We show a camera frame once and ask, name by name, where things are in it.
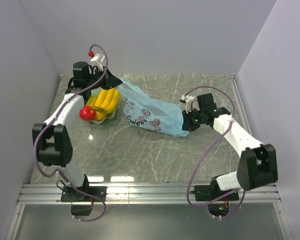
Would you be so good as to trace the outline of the yellow fake banana bunch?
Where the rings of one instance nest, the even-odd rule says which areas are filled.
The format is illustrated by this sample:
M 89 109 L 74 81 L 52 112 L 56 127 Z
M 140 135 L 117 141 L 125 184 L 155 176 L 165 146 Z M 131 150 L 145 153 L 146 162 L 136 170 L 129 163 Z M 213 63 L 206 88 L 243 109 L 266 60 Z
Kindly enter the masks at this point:
M 112 88 L 109 90 L 101 89 L 99 95 L 97 96 L 97 102 L 96 106 L 102 109 L 106 109 L 106 107 L 109 107 L 109 103 L 112 99 L 118 100 L 118 103 L 120 101 L 120 92 L 116 88 Z

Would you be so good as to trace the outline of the fake mango yellow green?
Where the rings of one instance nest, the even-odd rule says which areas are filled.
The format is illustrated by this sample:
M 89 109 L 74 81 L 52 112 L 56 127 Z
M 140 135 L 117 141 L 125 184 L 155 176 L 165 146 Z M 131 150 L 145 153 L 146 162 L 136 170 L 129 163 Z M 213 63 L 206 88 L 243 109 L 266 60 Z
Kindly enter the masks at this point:
M 93 108 L 95 106 L 96 101 L 97 101 L 97 97 L 91 95 L 85 105 Z

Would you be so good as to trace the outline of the light blue plastic bag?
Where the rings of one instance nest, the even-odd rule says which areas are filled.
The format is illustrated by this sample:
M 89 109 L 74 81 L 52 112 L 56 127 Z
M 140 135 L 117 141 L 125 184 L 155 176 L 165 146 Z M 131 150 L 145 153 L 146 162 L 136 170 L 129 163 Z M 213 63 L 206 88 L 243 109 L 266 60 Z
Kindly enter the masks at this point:
M 174 103 L 149 97 L 138 86 L 121 78 L 116 89 L 124 100 L 123 115 L 135 126 L 173 137 L 186 137 L 182 109 Z

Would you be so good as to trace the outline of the red fake apple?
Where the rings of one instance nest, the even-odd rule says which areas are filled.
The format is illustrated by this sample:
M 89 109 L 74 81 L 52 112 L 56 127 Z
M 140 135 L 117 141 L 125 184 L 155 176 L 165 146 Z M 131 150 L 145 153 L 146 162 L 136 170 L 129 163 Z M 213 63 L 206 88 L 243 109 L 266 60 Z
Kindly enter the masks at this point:
M 79 111 L 79 116 L 82 120 L 89 122 L 95 119 L 96 112 L 91 106 L 84 106 Z

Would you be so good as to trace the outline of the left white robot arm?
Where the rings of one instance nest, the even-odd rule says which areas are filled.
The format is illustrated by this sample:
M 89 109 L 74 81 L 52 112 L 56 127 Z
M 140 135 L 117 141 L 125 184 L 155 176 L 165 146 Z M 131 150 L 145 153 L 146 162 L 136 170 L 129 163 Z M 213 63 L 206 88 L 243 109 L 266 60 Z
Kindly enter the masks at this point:
M 32 127 L 33 155 L 43 176 L 51 178 L 59 174 L 65 181 L 65 194 L 85 201 L 93 196 L 92 189 L 87 176 L 72 162 L 73 146 L 68 129 L 88 102 L 92 90 L 113 90 L 122 81 L 107 66 L 98 69 L 84 61 L 74 63 L 72 73 L 61 104 L 45 122 Z

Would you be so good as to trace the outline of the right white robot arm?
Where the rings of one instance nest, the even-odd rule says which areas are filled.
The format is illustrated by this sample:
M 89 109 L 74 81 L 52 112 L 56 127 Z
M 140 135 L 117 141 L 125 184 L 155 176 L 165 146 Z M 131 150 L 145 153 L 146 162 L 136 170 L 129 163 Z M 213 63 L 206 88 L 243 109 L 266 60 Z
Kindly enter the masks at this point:
M 236 171 L 215 176 L 209 185 L 196 185 L 191 191 L 198 202 L 238 200 L 238 190 L 253 190 L 278 180 L 276 149 L 255 139 L 224 107 L 217 107 L 211 93 L 197 97 L 183 95 L 183 130 L 195 131 L 208 125 L 221 134 L 239 156 Z

